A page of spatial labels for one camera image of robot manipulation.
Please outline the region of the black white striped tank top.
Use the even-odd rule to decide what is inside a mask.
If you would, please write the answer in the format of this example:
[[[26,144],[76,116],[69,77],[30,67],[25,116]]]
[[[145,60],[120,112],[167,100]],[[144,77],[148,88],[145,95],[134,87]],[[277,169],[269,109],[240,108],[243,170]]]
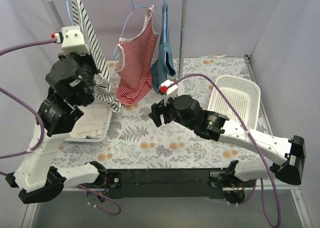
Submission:
[[[93,61],[98,69],[96,85],[94,87],[94,97],[97,102],[106,103],[111,107],[112,112],[117,113],[122,105],[116,98],[116,93],[112,87],[111,75],[108,69],[106,58],[101,50],[99,41],[91,24],[89,15],[82,0],[70,0],[72,19],[75,25],[80,27]]]

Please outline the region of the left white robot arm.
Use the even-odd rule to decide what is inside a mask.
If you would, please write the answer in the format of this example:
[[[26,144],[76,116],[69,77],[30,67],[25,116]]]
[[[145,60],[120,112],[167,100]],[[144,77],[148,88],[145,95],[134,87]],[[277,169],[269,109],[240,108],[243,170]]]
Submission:
[[[32,140],[20,167],[5,176],[11,187],[18,187],[24,204],[48,202],[65,188],[90,184],[103,187],[107,171],[97,161],[82,166],[57,168],[53,159],[83,116],[81,106],[95,100],[94,77],[99,73],[90,54],[59,54],[45,80],[48,96],[36,116]]]

